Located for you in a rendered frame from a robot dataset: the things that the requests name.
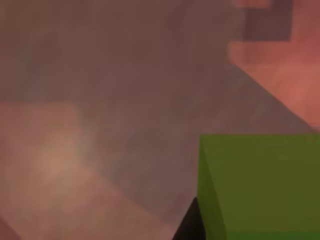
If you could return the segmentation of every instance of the brown surface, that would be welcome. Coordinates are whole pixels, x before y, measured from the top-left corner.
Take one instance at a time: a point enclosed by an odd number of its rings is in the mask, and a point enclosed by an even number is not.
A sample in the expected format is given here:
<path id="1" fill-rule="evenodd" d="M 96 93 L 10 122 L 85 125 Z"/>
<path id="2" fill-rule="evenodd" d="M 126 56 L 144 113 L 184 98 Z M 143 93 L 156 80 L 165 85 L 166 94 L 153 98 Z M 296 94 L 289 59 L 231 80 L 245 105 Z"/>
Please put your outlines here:
<path id="1" fill-rule="evenodd" d="M 32 2 L 56 14 L 5 18 L 0 55 L 0 216 L 24 240 L 170 239 L 200 133 L 313 132 L 227 65 L 227 1 Z"/>

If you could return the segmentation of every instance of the textured floor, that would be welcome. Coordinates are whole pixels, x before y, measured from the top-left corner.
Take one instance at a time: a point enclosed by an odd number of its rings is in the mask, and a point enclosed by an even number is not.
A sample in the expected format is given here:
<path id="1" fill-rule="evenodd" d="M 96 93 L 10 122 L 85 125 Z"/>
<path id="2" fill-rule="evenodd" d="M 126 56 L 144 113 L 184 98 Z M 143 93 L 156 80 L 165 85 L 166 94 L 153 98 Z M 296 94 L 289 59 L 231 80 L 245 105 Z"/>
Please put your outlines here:
<path id="1" fill-rule="evenodd" d="M 240 7 L 273 6 L 253 4 L 2 1 L 0 239 L 170 239 L 196 193 L 199 134 L 313 133 L 318 3 L 294 1 L 292 39 L 236 41 Z M 289 81 L 287 59 L 314 70 Z"/>

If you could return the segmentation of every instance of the green box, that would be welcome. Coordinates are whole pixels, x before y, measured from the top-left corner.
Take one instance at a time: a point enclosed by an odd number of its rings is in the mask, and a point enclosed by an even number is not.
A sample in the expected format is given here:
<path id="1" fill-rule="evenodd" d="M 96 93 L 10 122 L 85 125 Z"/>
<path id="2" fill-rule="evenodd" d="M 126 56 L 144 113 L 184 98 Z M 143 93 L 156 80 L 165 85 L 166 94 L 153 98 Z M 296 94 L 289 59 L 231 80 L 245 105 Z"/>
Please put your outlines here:
<path id="1" fill-rule="evenodd" d="M 320 240 L 320 135 L 203 135 L 207 240 Z"/>

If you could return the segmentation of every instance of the olive green surface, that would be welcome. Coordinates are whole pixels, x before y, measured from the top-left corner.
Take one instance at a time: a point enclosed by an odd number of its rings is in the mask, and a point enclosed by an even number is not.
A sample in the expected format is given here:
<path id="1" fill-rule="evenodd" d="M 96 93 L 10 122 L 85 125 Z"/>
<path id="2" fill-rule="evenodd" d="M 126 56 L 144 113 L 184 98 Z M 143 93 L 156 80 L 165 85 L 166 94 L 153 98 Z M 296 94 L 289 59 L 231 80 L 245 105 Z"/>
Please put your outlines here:
<path id="1" fill-rule="evenodd" d="M 207 239 L 320 239 L 318 135 L 203 135 L 198 202 Z"/>

